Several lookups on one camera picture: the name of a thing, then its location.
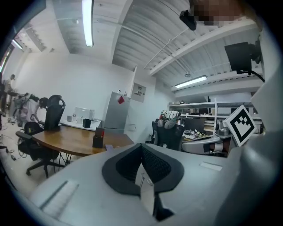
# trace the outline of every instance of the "fluorescent light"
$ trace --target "fluorescent light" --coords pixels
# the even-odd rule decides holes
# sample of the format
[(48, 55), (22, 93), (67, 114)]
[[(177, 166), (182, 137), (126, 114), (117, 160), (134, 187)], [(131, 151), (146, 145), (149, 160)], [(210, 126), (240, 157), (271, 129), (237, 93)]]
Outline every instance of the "fluorescent light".
[(207, 80), (207, 77), (205, 75), (201, 76), (201, 77), (198, 77), (196, 79), (192, 79), (192, 80), (186, 81), (184, 83), (177, 84), (177, 85), (175, 85), (175, 87), (176, 88), (181, 88), (181, 87), (185, 87), (185, 86), (188, 86), (188, 85), (191, 85), (191, 84), (194, 84), (194, 83), (199, 83), (199, 82), (204, 81), (204, 80)]
[(17, 43), (14, 39), (12, 40), (12, 43), (14, 43), (16, 46), (18, 46), (20, 49), (23, 49), (22, 48), (22, 46), (19, 44), (19, 43)]
[(92, 10), (93, 0), (82, 0), (84, 37), (87, 46), (93, 47), (92, 38)]

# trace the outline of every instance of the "red object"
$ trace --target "red object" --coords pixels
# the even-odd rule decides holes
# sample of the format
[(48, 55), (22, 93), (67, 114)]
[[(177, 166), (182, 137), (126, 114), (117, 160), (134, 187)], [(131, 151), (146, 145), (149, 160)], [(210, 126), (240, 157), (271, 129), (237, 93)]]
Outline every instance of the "red object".
[(124, 100), (124, 98), (121, 96), (119, 99), (118, 99), (118, 103), (119, 104), (122, 104), (122, 103), (124, 103), (125, 102), (125, 100)]

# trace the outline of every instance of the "wooden table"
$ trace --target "wooden table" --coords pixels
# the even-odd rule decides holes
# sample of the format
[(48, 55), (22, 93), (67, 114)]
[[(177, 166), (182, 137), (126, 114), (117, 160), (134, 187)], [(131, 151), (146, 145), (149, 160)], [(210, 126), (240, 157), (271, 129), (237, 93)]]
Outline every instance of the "wooden table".
[(105, 132), (103, 148), (94, 148), (92, 147), (94, 135), (94, 131), (61, 125), (55, 130), (35, 134), (32, 139), (50, 149), (77, 156), (88, 156), (106, 151), (105, 144), (111, 144), (113, 148), (133, 144), (126, 134)]

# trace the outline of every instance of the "refrigerator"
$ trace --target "refrigerator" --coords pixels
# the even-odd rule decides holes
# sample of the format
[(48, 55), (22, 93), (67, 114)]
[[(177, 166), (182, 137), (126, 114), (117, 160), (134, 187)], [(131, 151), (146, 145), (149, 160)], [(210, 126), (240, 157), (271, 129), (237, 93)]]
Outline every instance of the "refrigerator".
[(102, 120), (105, 132), (124, 133), (129, 106), (129, 97), (115, 92), (111, 93), (106, 102)]

